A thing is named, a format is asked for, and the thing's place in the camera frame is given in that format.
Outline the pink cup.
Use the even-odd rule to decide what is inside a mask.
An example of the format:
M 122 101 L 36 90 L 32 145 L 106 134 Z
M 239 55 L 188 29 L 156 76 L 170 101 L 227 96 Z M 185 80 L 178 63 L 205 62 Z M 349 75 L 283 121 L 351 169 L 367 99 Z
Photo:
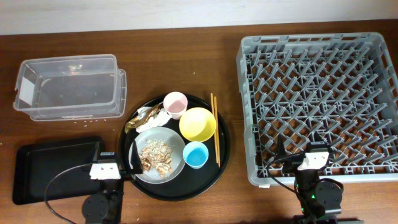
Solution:
M 181 92 L 171 92 L 163 100 L 163 106 L 172 119 L 180 119 L 188 106 L 187 97 Z

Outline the food scraps pile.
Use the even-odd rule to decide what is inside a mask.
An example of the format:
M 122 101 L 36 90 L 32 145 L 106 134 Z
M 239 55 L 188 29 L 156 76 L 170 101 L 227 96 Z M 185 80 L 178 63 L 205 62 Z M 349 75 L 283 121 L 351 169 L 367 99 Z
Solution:
M 172 172 L 173 149 L 161 139 L 148 139 L 139 154 L 143 170 L 149 172 L 154 169 L 161 178 Z

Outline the yellow bowl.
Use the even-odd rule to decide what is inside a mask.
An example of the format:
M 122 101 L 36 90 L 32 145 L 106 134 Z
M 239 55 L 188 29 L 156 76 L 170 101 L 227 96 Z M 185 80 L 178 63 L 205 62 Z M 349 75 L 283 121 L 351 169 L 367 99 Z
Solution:
M 205 108 L 187 110 L 179 121 L 182 136 L 189 141 L 204 142 L 213 136 L 213 115 Z

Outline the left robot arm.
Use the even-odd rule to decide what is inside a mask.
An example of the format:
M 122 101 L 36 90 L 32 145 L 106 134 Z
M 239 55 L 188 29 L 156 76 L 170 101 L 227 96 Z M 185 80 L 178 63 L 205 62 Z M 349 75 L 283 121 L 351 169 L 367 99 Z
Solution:
M 81 208 L 86 223 L 120 223 L 124 182 L 143 173 L 136 143 L 132 143 L 132 167 L 121 170 L 114 152 L 97 152 L 90 168 L 90 179 L 100 184 L 99 192 L 90 195 Z

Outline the wooden chopstick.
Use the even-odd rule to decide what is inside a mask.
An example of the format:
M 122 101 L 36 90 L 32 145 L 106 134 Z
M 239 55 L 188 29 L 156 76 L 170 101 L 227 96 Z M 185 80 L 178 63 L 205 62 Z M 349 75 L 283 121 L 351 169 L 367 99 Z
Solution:
M 214 112 L 215 112 L 215 119 L 216 119 L 216 131 L 215 131 L 215 140 L 216 140 L 216 154 L 217 154 L 217 164 L 218 167 L 221 167 L 221 160 L 220 160 L 220 138 L 219 138 L 219 123 L 218 123 L 218 107 L 217 107 L 217 98 L 216 96 L 213 97 L 214 100 Z
M 213 93 L 210 95 L 210 100 L 211 100 L 211 113 L 213 115 L 213 121 L 212 125 L 213 127 L 213 139 L 214 139 L 214 144 L 215 144 L 215 160 L 216 164 L 218 165 L 218 150 L 217 150 L 217 138 L 216 138 L 216 130 L 217 130 L 217 124 L 216 124 L 216 118 L 215 118 L 215 109 L 214 109 L 214 98 L 213 98 Z

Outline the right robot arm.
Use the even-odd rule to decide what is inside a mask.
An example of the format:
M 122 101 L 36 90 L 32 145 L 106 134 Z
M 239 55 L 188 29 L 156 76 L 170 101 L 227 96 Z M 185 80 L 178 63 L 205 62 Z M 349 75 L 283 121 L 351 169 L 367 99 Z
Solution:
M 313 138 L 303 152 L 288 155 L 284 139 L 279 137 L 275 161 L 282 164 L 283 173 L 295 176 L 293 193 L 302 214 L 293 217 L 294 223 L 337 223 L 344 187 L 334 179 L 320 178 L 319 172 L 329 165 L 333 150 L 318 133 Z

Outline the white napkin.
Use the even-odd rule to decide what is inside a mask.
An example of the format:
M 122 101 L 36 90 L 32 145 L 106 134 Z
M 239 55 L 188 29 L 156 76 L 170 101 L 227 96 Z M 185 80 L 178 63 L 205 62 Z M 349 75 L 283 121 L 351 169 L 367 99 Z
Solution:
M 165 125 L 169 120 L 171 119 L 171 116 L 166 112 L 164 108 L 160 109 L 159 112 L 156 112 L 155 115 L 151 116 L 149 120 L 138 126 L 136 128 L 136 131 L 138 133 L 141 133 L 143 131 L 147 131 L 148 129 L 159 127 Z

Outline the blue cup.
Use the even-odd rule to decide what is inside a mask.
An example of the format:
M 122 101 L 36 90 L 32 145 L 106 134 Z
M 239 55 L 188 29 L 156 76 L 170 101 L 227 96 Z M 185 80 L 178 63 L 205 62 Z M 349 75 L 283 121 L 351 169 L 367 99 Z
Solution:
M 202 168 L 208 158 L 208 148 L 202 142 L 190 142 L 183 149 L 183 159 L 193 169 Z

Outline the grey plate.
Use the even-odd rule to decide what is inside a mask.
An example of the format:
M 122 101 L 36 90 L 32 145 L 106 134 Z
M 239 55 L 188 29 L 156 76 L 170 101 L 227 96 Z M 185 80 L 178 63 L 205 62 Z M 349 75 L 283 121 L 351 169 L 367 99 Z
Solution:
M 172 172 L 163 179 L 154 169 L 150 170 L 149 172 L 143 170 L 143 173 L 137 174 L 136 177 L 149 184 L 163 184 L 171 181 L 172 179 L 174 179 L 176 176 L 179 175 L 179 173 L 182 171 L 185 165 L 185 161 L 182 158 L 183 149 L 185 147 L 184 140 L 177 132 L 175 132 L 170 128 L 164 128 L 164 127 L 151 128 L 147 131 L 140 133 L 134 139 L 137 144 L 137 151 L 139 154 L 146 145 L 146 141 L 148 139 L 161 139 L 165 141 L 173 149 L 172 162 L 171 162 Z M 132 145 L 129 148 L 127 156 L 128 158 L 127 164 L 130 169 L 132 168 L 130 163 L 131 149 Z

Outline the gold snack wrapper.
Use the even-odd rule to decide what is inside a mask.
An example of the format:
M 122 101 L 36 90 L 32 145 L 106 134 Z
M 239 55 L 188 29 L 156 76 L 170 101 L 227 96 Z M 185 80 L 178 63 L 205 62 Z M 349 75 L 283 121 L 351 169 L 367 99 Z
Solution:
M 144 110 L 142 116 L 137 115 L 133 119 L 130 119 L 124 126 L 124 132 L 127 134 L 131 129 L 136 129 L 143 124 L 148 122 L 149 118 L 155 116 L 160 111 L 160 105 L 156 105 Z

